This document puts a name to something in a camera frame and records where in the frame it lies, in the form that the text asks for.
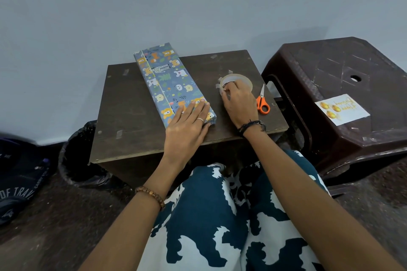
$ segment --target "gold balloon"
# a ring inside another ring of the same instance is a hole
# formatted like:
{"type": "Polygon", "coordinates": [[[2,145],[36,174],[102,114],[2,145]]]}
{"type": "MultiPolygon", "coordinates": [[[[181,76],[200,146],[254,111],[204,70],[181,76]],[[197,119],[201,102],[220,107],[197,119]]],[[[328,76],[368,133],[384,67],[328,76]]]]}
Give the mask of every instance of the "gold balloon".
{"type": "Polygon", "coordinates": [[[328,109],[329,108],[329,105],[328,104],[326,104],[326,103],[324,103],[324,102],[321,102],[321,107],[323,108],[323,109],[328,109]]]}
{"type": "Polygon", "coordinates": [[[326,112],[326,115],[327,115],[329,118],[331,118],[331,119],[336,118],[336,115],[335,115],[333,112],[331,112],[330,110],[328,110],[328,111],[326,112]]]}
{"type": "Polygon", "coordinates": [[[332,105],[332,109],[333,109],[334,111],[336,111],[336,112],[340,112],[340,111],[341,111],[341,109],[340,109],[338,106],[336,106],[336,105],[332,105]]]}

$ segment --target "scissors blade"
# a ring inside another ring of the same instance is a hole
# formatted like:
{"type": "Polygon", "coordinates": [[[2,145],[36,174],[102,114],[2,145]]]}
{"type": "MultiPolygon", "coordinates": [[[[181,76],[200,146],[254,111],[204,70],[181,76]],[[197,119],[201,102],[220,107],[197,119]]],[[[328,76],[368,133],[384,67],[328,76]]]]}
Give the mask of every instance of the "scissors blade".
{"type": "Polygon", "coordinates": [[[264,84],[263,87],[261,88],[260,98],[264,98],[264,84]]]}

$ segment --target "person's left hand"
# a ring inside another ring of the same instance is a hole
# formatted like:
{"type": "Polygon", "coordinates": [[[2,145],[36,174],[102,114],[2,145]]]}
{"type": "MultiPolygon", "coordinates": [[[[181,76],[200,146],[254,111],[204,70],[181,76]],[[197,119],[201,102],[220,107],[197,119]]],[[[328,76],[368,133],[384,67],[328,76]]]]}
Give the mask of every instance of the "person's left hand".
{"type": "Polygon", "coordinates": [[[184,169],[204,141],[210,127],[210,123],[204,125],[210,108],[209,102],[202,99],[195,110],[194,106],[195,101],[192,101],[183,114],[184,107],[181,106],[165,130],[163,159],[174,164],[178,169],[177,173],[184,169]]]}

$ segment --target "white card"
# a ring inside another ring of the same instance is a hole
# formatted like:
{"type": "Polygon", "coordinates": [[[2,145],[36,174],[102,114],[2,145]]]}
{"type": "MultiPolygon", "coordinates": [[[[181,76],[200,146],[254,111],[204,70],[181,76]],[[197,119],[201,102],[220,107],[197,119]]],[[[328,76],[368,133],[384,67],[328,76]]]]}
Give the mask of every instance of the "white card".
{"type": "Polygon", "coordinates": [[[370,116],[363,107],[347,94],[315,102],[315,104],[335,125],[370,116]]]}

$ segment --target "bracelet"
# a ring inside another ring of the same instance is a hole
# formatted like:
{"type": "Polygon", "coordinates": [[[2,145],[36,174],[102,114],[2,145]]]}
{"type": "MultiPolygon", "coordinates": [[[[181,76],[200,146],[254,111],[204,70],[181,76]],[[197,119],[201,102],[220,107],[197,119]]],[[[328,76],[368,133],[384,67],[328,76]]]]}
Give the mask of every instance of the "bracelet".
{"type": "Polygon", "coordinates": [[[241,137],[244,137],[243,136],[243,133],[249,128],[249,127],[251,127],[252,125],[256,125],[256,124],[258,124],[258,125],[261,125],[261,130],[262,131],[266,131],[266,125],[262,122],[262,121],[260,121],[260,120],[255,120],[255,121],[250,121],[249,123],[246,123],[246,124],[244,124],[244,125],[242,125],[240,128],[238,128],[237,130],[239,131],[239,135],[241,136],[241,137]]]}
{"type": "Polygon", "coordinates": [[[161,198],[161,196],[158,195],[156,192],[154,192],[154,191],[152,191],[152,190],[146,188],[145,186],[139,186],[138,188],[135,189],[135,192],[136,192],[136,194],[137,194],[138,192],[144,192],[144,193],[147,193],[147,194],[149,194],[150,196],[154,197],[155,200],[160,204],[160,207],[161,207],[160,211],[162,211],[162,210],[165,208],[165,202],[164,202],[164,200],[161,198]]]}

